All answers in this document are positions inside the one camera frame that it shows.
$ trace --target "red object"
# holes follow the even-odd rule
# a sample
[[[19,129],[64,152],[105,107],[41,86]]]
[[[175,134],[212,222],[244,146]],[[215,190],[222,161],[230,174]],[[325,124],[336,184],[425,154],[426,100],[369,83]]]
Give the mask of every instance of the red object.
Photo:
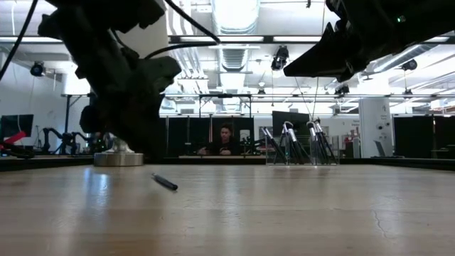
[[[18,140],[25,138],[25,137],[26,137],[25,132],[19,132],[18,134],[13,135],[13,136],[9,137],[8,139],[5,139],[4,143],[14,144],[14,142],[17,142]]]

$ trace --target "ceiling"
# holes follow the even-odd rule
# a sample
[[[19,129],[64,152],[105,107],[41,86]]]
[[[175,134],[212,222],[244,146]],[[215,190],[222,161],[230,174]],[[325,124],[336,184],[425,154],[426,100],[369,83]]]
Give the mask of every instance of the ceiling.
[[[13,36],[13,28],[16,32],[21,29],[22,23],[30,6],[29,0],[24,1],[0,1],[0,37]],[[311,8],[306,8],[306,1],[293,0],[261,0],[256,35],[261,36],[320,36],[324,26],[328,22],[335,22],[338,17],[324,8],[324,1],[313,0]],[[54,8],[45,1],[39,1],[36,12],[32,18],[26,35],[37,36],[37,27],[41,21],[42,14],[50,14]],[[192,0],[191,16],[201,25],[205,26],[212,32],[216,32],[212,20],[212,7],[210,0]],[[185,21],[181,20],[181,27],[176,28],[172,24],[168,25],[169,35],[184,35]],[[195,35],[202,35],[200,31],[193,28],[190,32]],[[273,73],[270,70],[271,59],[278,44],[252,44],[254,49],[248,50],[247,64],[242,72],[245,78],[242,88],[238,92],[256,93],[259,88],[259,82],[265,84],[267,93],[289,94],[298,92],[297,83],[301,86],[304,93],[333,93],[338,83],[332,83],[332,78],[286,78],[280,73]],[[305,53],[312,44],[289,44],[290,60],[298,58]],[[0,41],[0,50],[8,51],[10,43]],[[200,66],[206,76],[207,88],[209,90],[222,90],[223,84],[220,82],[220,65],[218,62],[219,50],[212,48],[198,48],[197,51]],[[387,72],[377,75],[371,75],[372,80],[367,80],[364,75],[355,75],[349,80],[351,93],[373,93],[380,94],[386,85],[388,90],[400,94],[404,92],[405,87],[415,86],[416,89],[429,81],[433,81],[441,76],[455,71],[455,46],[440,45],[433,49],[418,55],[414,59],[418,63],[418,68],[414,71],[403,73],[402,70],[391,69]],[[47,68],[55,69],[58,73],[67,73],[74,70],[70,62],[68,50],[63,44],[46,44],[46,43],[23,43],[16,54],[16,61],[31,65],[38,58],[45,61]],[[455,76],[448,76],[447,79],[436,82],[431,86],[423,87],[414,94],[432,94],[441,90],[447,90],[454,84]]]

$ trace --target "black shirt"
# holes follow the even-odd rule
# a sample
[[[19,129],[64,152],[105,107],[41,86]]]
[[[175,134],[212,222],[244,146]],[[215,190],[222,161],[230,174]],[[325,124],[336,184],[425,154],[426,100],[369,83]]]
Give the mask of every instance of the black shirt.
[[[222,143],[221,139],[210,143],[207,150],[212,155],[220,155],[221,149],[229,150],[231,156],[240,154],[240,143],[233,137],[229,139],[228,143]]]

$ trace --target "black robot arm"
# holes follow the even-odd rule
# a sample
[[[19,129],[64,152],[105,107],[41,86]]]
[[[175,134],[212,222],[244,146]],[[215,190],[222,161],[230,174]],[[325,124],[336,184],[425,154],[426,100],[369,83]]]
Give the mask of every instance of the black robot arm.
[[[78,65],[76,75],[87,78],[97,96],[82,112],[82,130],[111,132],[133,150],[158,154],[161,93],[181,69],[170,57],[142,60],[131,49],[120,49],[109,30],[146,28],[164,10],[154,0],[48,2],[57,10],[43,16],[38,34],[64,42]]]

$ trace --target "man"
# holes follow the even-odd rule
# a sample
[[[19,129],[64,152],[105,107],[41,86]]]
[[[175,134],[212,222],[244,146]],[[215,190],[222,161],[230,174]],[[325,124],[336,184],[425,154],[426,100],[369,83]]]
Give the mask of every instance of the man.
[[[223,124],[221,127],[221,138],[210,143],[208,146],[199,149],[200,155],[221,155],[234,156],[240,153],[240,143],[234,138],[232,125]]]

